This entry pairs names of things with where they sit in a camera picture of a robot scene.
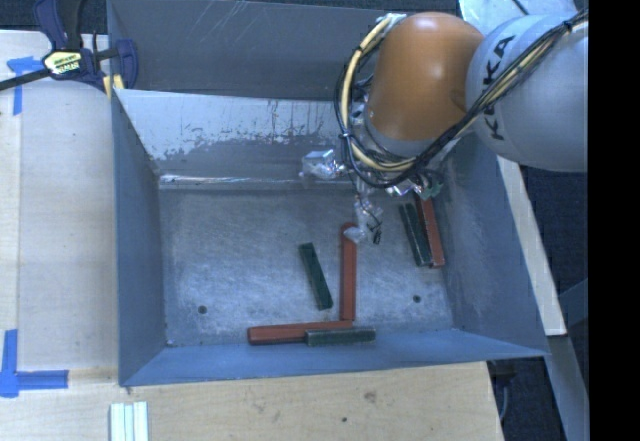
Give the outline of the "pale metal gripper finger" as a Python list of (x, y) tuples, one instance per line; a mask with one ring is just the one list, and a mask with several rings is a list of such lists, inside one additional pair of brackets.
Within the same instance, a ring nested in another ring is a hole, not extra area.
[(355, 226), (350, 229), (350, 239), (357, 245), (372, 242), (374, 237), (374, 216), (367, 198), (357, 196), (354, 200)]
[(345, 166), (337, 161), (333, 148), (311, 151), (301, 159), (302, 178), (335, 180), (344, 173)]

